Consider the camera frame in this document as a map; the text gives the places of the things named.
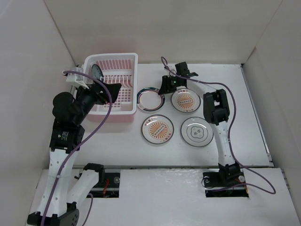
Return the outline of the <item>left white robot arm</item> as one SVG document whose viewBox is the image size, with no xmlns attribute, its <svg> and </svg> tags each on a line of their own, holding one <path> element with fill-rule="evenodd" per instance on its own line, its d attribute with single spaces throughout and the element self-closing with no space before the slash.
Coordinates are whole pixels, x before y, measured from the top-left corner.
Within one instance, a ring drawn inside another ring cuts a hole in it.
<svg viewBox="0 0 301 226">
<path fill-rule="evenodd" d="M 55 117 L 50 139 L 50 162 L 44 194 L 37 210 L 27 218 L 31 226 L 75 226 L 79 208 L 90 190 L 105 182 L 101 164 L 88 163 L 72 189 L 69 189 L 72 168 L 82 146 L 85 130 L 81 123 L 95 104 L 114 103 L 122 85 L 101 81 L 79 87 L 76 96 L 62 92 L 53 99 Z"/>
</svg>

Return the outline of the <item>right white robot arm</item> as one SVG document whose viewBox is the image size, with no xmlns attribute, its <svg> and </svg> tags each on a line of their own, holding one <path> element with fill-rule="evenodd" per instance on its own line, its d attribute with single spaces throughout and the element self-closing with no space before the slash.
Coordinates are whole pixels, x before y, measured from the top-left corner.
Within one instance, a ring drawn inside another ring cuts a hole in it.
<svg viewBox="0 0 301 226">
<path fill-rule="evenodd" d="M 220 82 L 205 82 L 192 79 L 198 76 L 190 72 L 186 62 L 175 65 L 175 70 L 170 69 L 167 60 L 162 56 L 161 61 L 168 75 L 162 77 L 162 84 L 159 94 L 176 92 L 178 87 L 185 86 L 203 99 L 203 116 L 213 130 L 217 151 L 219 172 L 211 179 L 217 182 L 215 187 L 231 187 L 237 185 L 236 181 L 241 176 L 240 165 L 233 156 L 230 145 L 230 129 L 233 122 L 229 122 L 230 107 L 227 92 L 228 86 Z"/>
</svg>

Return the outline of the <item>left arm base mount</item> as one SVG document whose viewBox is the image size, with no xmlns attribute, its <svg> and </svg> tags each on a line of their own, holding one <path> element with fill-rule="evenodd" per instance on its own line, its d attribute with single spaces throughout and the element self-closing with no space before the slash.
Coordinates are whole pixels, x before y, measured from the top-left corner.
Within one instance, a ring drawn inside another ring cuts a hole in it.
<svg viewBox="0 0 301 226">
<path fill-rule="evenodd" d="M 94 198 L 119 198 L 120 172 L 105 173 L 104 181 L 99 181 L 90 191 Z"/>
</svg>

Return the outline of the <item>blue patterned small plate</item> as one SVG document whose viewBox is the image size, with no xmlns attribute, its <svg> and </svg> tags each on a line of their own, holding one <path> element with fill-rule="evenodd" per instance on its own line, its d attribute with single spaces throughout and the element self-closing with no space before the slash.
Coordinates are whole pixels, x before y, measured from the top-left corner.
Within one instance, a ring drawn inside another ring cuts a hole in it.
<svg viewBox="0 0 301 226">
<path fill-rule="evenodd" d="M 93 78 L 103 82 L 104 75 L 99 65 L 93 64 L 91 67 L 91 75 Z"/>
</svg>

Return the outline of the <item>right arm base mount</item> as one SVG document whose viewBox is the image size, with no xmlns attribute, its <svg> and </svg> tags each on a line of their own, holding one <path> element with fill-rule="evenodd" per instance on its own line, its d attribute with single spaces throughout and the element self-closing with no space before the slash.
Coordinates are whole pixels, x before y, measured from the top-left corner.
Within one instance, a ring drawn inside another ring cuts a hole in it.
<svg viewBox="0 0 301 226">
<path fill-rule="evenodd" d="M 248 198 L 245 181 L 243 172 L 230 181 L 223 182 L 218 172 L 208 171 L 203 173 L 201 184 L 205 188 L 206 198 Z"/>
</svg>

